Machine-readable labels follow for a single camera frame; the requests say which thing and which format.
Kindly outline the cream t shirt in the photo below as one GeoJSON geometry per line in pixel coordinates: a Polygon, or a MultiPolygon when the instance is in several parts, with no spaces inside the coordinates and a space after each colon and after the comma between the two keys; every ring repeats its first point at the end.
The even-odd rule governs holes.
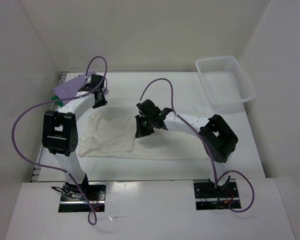
{"type": "Polygon", "coordinates": [[[130,108],[94,110],[87,118],[87,129],[80,138],[79,157],[140,160],[208,159],[202,142],[176,130],[155,130],[136,138],[136,119],[130,108]]]}

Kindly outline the lavender t shirt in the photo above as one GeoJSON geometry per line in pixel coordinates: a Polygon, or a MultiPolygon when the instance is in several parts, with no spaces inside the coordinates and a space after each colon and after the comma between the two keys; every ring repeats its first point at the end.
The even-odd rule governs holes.
{"type": "Polygon", "coordinates": [[[100,85],[104,82],[104,80],[101,80],[101,82],[90,92],[79,91],[79,89],[82,88],[86,83],[89,83],[91,75],[94,74],[96,74],[94,71],[89,71],[87,75],[80,74],[55,87],[53,89],[53,93],[60,98],[60,100],[63,102],[63,105],[74,100],[78,93],[80,93],[82,96],[85,96],[88,93],[93,94],[96,89],[100,88],[100,85]]]}

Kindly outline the green t shirt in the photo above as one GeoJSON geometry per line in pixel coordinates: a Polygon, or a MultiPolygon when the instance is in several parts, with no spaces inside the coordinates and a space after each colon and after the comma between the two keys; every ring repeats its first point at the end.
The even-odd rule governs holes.
{"type": "Polygon", "coordinates": [[[54,95],[51,100],[56,100],[55,104],[57,104],[58,106],[62,107],[64,104],[63,102],[60,100],[60,98],[56,95],[54,95]]]}

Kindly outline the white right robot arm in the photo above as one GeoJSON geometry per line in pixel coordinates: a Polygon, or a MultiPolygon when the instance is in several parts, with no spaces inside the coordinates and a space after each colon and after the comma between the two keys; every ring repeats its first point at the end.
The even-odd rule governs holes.
{"type": "Polygon", "coordinates": [[[165,108],[154,117],[140,112],[135,119],[136,138],[149,136],[155,129],[178,131],[198,137],[212,165],[210,193],[220,197],[227,191],[226,184],[230,179],[226,177],[230,172],[227,161],[232,157],[239,139],[220,115],[196,117],[165,108]]]}

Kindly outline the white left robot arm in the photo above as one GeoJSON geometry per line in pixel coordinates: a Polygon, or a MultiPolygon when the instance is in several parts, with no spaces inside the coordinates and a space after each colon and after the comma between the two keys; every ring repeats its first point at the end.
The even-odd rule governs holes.
{"type": "Polygon", "coordinates": [[[92,89],[92,84],[87,83],[79,89],[76,99],[70,100],[56,111],[46,111],[43,119],[43,147],[54,155],[60,167],[66,171],[64,191],[72,191],[79,200],[89,196],[90,186],[76,154],[79,143],[77,120],[90,108],[107,104],[103,87],[89,94],[92,89]]]}

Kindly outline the white plastic basket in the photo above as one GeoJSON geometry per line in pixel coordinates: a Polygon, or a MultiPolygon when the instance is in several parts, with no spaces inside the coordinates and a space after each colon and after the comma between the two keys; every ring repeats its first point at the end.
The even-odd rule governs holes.
{"type": "Polygon", "coordinates": [[[195,67],[213,109],[226,110],[256,99],[252,80],[235,57],[202,58],[195,67]]]}

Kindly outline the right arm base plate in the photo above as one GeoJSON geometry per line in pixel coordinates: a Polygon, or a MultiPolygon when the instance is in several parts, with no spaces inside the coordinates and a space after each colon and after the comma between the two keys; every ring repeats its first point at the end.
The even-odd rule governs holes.
{"type": "Polygon", "coordinates": [[[241,209],[237,184],[234,180],[225,187],[214,188],[209,180],[193,182],[196,210],[224,210],[231,208],[241,209]]]}

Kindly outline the aluminium table edge rail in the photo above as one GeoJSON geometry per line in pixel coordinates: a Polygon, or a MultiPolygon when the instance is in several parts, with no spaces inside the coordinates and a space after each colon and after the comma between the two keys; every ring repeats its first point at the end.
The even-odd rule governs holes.
{"type": "Polygon", "coordinates": [[[30,181],[31,182],[38,182],[41,169],[43,167],[47,167],[46,164],[44,164],[44,157],[48,155],[50,150],[53,150],[54,147],[52,146],[53,143],[56,143],[58,145],[58,140],[55,140],[55,125],[58,123],[58,117],[57,112],[55,111],[55,108],[53,110],[48,110],[44,114],[43,119],[43,130],[42,130],[42,148],[39,151],[38,159],[36,161],[36,164],[34,166],[32,176],[30,181]]]}

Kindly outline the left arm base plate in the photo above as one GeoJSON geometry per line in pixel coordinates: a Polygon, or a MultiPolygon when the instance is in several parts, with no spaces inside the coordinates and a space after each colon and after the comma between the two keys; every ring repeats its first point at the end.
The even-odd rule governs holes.
{"type": "MultiPolygon", "coordinates": [[[[52,186],[54,191],[60,193],[59,213],[88,213],[91,208],[76,186],[64,184],[62,187],[52,186]]],[[[85,193],[95,212],[105,211],[106,184],[92,183],[85,193]]]]}

